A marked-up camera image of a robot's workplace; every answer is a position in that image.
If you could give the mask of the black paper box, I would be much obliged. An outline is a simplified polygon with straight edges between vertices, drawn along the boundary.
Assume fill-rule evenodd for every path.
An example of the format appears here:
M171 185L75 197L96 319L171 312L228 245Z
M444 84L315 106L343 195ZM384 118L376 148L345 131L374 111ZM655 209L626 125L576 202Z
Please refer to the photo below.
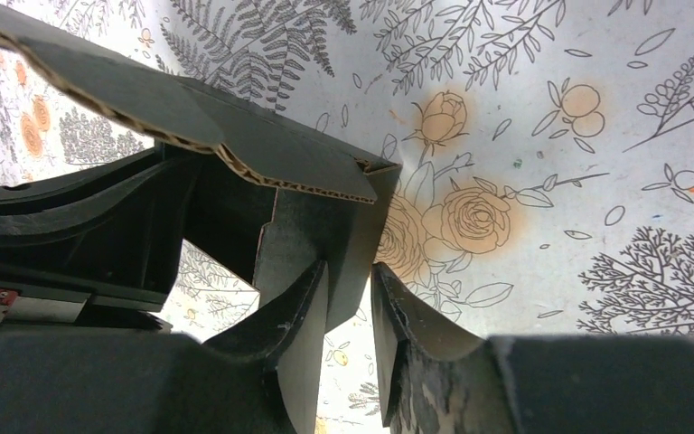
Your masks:
M327 328L356 314L398 164L5 5L0 48L74 102L200 162L186 239L258 289L262 303L323 258Z

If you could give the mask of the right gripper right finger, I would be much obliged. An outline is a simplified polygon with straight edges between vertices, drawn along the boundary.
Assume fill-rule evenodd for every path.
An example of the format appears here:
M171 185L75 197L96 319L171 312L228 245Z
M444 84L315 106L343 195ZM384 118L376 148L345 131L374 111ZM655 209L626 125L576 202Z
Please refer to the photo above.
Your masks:
M694 339L481 338L371 270L382 423L394 433L694 433Z

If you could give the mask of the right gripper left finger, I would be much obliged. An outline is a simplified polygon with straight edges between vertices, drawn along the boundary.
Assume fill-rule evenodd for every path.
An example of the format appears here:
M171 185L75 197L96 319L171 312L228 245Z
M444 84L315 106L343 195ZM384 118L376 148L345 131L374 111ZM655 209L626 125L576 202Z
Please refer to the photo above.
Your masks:
M0 334L0 433L311 433L328 277L324 261L312 263L204 342Z

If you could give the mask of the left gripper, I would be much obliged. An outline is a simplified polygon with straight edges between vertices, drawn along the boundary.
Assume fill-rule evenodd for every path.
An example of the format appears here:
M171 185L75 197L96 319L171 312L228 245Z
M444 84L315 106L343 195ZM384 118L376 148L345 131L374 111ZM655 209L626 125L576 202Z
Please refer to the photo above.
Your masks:
M164 145L0 186L0 327L155 330L185 241L252 278L276 192Z

